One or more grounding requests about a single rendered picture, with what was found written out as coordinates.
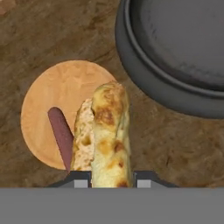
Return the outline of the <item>round wooden plate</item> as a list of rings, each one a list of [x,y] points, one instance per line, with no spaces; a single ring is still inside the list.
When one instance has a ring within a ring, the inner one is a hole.
[[[70,129],[81,104],[114,76],[86,60],[60,62],[45,70],[30,86],[21,111],[21,130],[31,153],[46,165],[65,168],[47,112],[62,110]]]

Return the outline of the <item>reddish brown sausage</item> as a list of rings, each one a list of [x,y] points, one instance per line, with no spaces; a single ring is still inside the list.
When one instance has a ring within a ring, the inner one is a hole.
[[[48,110],[47,114],[64,166],[66,167],[66,171],[70,172],[74,136],[64,114],[59,108],[52,107]]]

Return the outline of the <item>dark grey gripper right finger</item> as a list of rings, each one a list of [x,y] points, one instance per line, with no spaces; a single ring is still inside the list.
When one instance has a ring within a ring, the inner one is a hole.
[[[135,188],[177,188],[176,185],[159,178],[154,171],[134,171],[133,186]]]

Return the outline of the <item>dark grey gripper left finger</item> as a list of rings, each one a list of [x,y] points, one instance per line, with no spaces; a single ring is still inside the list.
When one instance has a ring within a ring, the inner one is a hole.
[[[50,185],[51,188],[90,188],[91,172],[90,171],[71,171],[63,180]]]

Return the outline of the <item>dark grey bowl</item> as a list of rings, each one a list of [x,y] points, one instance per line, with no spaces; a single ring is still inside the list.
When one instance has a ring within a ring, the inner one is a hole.
[[[224,0],[121,0],[115,44],[128,76],[154,101],[224,118]]]

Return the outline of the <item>toasted bread bun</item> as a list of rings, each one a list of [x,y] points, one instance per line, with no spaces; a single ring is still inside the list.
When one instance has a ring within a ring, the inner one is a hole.
[[[71,169],[90,171],[93,188],[133,186],[129,130],[125,87],[116,81],[101,85],[77,112]]]

